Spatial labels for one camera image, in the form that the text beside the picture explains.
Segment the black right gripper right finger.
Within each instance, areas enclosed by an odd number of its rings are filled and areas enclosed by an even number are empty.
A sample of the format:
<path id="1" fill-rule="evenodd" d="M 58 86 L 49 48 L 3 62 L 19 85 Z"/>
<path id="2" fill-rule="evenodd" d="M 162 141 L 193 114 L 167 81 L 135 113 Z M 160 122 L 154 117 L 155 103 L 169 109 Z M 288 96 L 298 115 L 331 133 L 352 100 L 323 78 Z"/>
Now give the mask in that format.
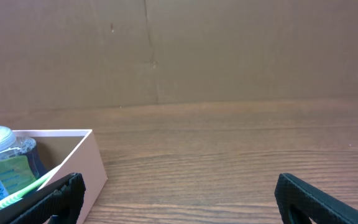
<path id="1" fill-rule="evenodd" d="M 279 175 L 275 199 L 286 224 L 358 224 L 358 210 L 289 173 Z"/>

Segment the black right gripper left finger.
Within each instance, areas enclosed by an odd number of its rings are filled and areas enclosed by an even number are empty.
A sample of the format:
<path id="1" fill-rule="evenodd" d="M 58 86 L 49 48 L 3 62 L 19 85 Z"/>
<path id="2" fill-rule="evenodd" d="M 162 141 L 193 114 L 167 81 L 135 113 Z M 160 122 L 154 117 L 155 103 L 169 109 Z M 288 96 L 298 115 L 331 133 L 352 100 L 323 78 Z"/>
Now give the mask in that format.
<path id="1" fill-rule="evenodd" d="M 82 174 L 68 174 L 0 210 L 0 224 L 76 224 L 85 201 L 85 192 Z"/>

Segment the green toothbrush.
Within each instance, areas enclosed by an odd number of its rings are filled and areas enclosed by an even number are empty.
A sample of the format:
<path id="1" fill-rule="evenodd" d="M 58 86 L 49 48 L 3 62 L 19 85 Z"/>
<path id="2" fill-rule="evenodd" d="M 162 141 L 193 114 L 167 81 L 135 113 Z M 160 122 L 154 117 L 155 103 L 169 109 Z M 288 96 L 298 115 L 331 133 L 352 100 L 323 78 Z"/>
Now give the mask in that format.
<path id="1" fill-rule="evenodd" d="M 12 195 L 7 196 L 6 198 L 0 200 L 0 210 L 16 203 L 24 198 L 24 196 L 30 193 L 33 190 L 37 190 L 41 185 L 43 185 L 51 176 L 53 176 L 59 169 L 61 165 L 56 166 L 52 170 L 48 171 L 41 178 L 31 183 L 30 185 L 24 187 L 23 189 L 13 193 Z"/>

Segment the clear soap pump bottle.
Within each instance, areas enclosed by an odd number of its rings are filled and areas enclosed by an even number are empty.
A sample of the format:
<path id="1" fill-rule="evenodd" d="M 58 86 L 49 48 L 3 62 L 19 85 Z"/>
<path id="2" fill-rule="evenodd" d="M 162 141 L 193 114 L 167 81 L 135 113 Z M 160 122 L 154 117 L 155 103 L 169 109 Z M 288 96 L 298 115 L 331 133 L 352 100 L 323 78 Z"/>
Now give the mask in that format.
<path id="1" fill-rule="evenodd" d="M 36 140 L 0 125 L 0 201 L 46 173 Z"/>

